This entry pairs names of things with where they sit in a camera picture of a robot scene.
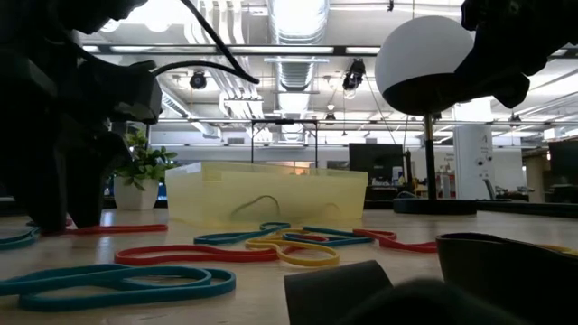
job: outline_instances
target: wooden table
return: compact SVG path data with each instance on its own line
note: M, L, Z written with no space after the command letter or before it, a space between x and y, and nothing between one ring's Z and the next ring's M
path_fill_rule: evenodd
M0 237L22 233L28 218L1 218ZM103 225L165 223L166 209L147 212L107 210ZM436 235L452 232L482 232L532 243L578 247L578 222L573 219L543 218L480 212L476 218L399 216L393 211L367 211L363 220L324 225L350 230L368 228L394 231L399 240L417 243L434 240ZM34 246L0 252L0 279L30 272L75 265L111 263L117 250L135 246L192 244L195 236L230 229L195 228L177 221L169 223L168 233L117 235L113 237L48 237ZM343 265L375 259L384 267L393 283L416 277L440 278L436 255L397 252L374 245L339 248ZM311 256L312 252L301 255ZM16 297L0 298L0 324L42 325L117 325L117 324L288 324L284 300L285 275L311 269L281 262L263 264L196 263L196 266L226 268L237 274L238 287L230 294L207 300L164 302L136 306L111 307L67 313L39 313L16 309ZM100 289L83 288L50 295L91 294Z

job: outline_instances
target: white pot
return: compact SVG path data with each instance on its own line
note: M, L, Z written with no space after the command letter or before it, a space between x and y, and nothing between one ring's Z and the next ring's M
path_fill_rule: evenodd
M149 210L159 195L158 180L142 180L144 190L139 190L134 184L125 185L126 177L115 177L115 202L117 209Z

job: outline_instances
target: plastic storage bin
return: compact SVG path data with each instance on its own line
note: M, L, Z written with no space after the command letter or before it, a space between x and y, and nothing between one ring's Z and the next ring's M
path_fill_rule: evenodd
M359 219L365 172L198 162L166 172L171 218L206 227Z

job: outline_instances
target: green leaves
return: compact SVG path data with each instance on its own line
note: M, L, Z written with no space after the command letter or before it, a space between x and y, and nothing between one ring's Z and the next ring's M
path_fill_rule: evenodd
M115 170L115 175L126 177L125 185L135 185L139 190L145 190L143 180L160 180L164 171L176 167L171 161L177 153L169 153L165 147L154 150L148 145L145 132L136 135L125 135L128 146L133 147L134 159Z

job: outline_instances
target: potted plant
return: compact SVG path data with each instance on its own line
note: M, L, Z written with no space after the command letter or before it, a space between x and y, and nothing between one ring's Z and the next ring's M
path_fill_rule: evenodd
M126 135L126 143L133 152L133 160L115 170L115 202L117 209L147 210L154 208L158 197L159 180L164 171L174 167L165 147L153 150L144 132Z

